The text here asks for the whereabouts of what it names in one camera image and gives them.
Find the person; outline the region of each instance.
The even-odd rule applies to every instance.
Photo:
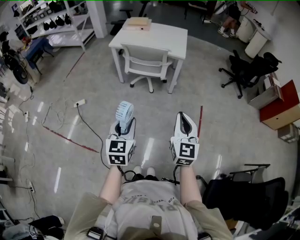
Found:
[[[16,39],[10,39],[7,40],[8,32],[2,32],[0,34],[0,42],[1,42],[1,53],[4,54],[9,49],[14,50],[15,52],[18,52],[24,47],[24,43],[20,40]]]
[[[2,238],[4,240],[46,240],[47,236],[61,240],[64,236],[60,228],[65,224],[61,217],[55,215],[43,217],[29,224],[18,224],[4,230]]]
[[[99,197],[85,193],[79,201],[64,240],[91,240],[92,227],[103,240],[233,239],[220,210],[202,203],[192,167],[180,167],[180,193],[174,184],[158,181],[153,168],[145,178],[140,166],[134,172],[133,182],[122,185],[121,172],[112,165]]]
[[[223,37],[228,38],[236,38],[237,36],[234,33],[234,29],[236,26],[237,21],[240,19],[240,14],[243,9],[248,9],[252,13],[257,14],[257,11],[255,9],[252,9],[246,1],[235,1],[232,5],[229,6],[228,11],[229,11],[229,16],[223,23],[222,27],[218,30],[218,33],[220,33]],[[225,33],[225,30],[227,28],[230,28],[230,35],[227,35]]]

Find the white wall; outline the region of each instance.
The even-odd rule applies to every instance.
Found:
[[[271,16],[277,1],[253,2],[257,8],[261,23],[265,29],[271,29],[273,40],[260,51],[260,55],[270,52],[282,64],[279,64],[276,75],[281,85],[291,79],[294,80],[296,89],[300,91],[300,6],[295,1],[280,1],[274,15]]]
[[[8,39],[18,39],[15,29],[18,25],[20,25],[20,22],[17,17],[14,17],[14,13],[11,8],[15,3],[19,4],[19,1],[8,1],[0,7],[0,25],[6,25],[9,27],[7,36]]]

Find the shelving unit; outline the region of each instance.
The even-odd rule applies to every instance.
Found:
[[[84,29],[87,19],[90,14],[83,15],[73,15],[72,11],[85,1],[80,2],[72,7],[69,6],[67,1],[64,1],[66,9],[59,11],[57,13],[51,13],[46,15],[46,17],[39,19],[27,27],[24,27],[22,20],[28,15],[32,14],[35,10],[41,7],[46,1],[39,2],[33,9],[28,11],[24,16],[19,17],[20,23],[25,29],[25,32],[31,38],[38,38],[41,36],[47,36],[49,44],[53,47],[64,47],[64,46],[81,46],[83,51],[85,51],[86,43],[95,35],[94,29]],[[49,22],[50,19],[55,21],[56,17],[60,16],[63,19],[63,15],[68,14],[72,22],[71,25],[57,26],[55,29],[44,30],[43,23]],[[77,27],[83,23],[82,29],[78,30]],[[37,31],[34,34],[29,34],[28,29],[37,26]]]

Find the gray floor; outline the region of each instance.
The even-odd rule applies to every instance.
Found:
[[[131,16],[138,16],[142,8],[142,3],[140,1],[105,1],[104,7],[107,22],[110,23],[111,21],[127,18],[126,13],[120,12],[120,9],[133,9]],[[158,3],[158,5],[154,7],[152,4],[148,3],[144,14],[147,14],[147,17],[152,19],[152,22],[154,23],[187,29],[188,35],[190,36],[202,39],[227,49],[230,52],[237,50],[243,59],[250,60],[244,53],[247,44],[231,37],[225,38],[218,33],[219,25],[221,25],[221,22],[227,17],[227,14],[225,13],[214,15],[212,17],[212,20],[217,24],[202,24],[200,14],[193,9],[189,9],[187,12],[187,19],[184,20],[184,7],[169,5],[167,3]]]
[[[81,114],[102,139],[114,122],[118,104],[122,100],[134,104],[137,148],[126,169],[143,163],[143,171],[153,166],[159,178],[172,178],[174,165],[169,140],[176,114],[184,111],[198,124],[203,106],[200,152],[194,164],[197,174],[209,181],[220,173],[243,169],[245,163],[270,163],[265,180],[284,177],[286,189],[291,192],[297,145],[283,142],[277,138],[276,131],[260,123],[258,111],[246,103],[246,98],[237,99],[234,85],[220,87],[228,76],[218,72],[218,68],[226,66],[229,51],[188,37],[187,58],[173,94],[167,93],[170,81],[163,84],[159,80],[153,80],[154,93],[150,94],[146,81],[139,81],[134,88],[119,82],[108,47],[111,39],[107,36],[91,40],[87,52],[67,79],[82,54],[79,47],[60,49],[54,61],[44,57],[42,64],[47,68],[42,70],[43,78],[34,88],[34,98],[21,106],[30,112],[28,124],[18,110],[22,98],[30,96],[28,85],[19,85],[9,71],[3,78],[12,91],[2,123],[4,154],[16,159],[15,165],[4,164],[16,186],[26,186],[28,180],[33,182],[40,217],[59,215],[68,223],[82,194],[86,191],[98,194],[104,183],[108,170],[102,165],[100,154],[66,141],[41,125],[51,106],[44,126],[100,151],[100,140],[73,108],[73,103],[83,98],[87,103],[80,107]],[[170,68],[167,79],[172,75]],[[147,160],[144,153],[151,139],[154,143]],[[59,169],[60,180],[55,191]],[[0,195],[12,218],[36,217],[33,200],[26,189],[1,185]]]

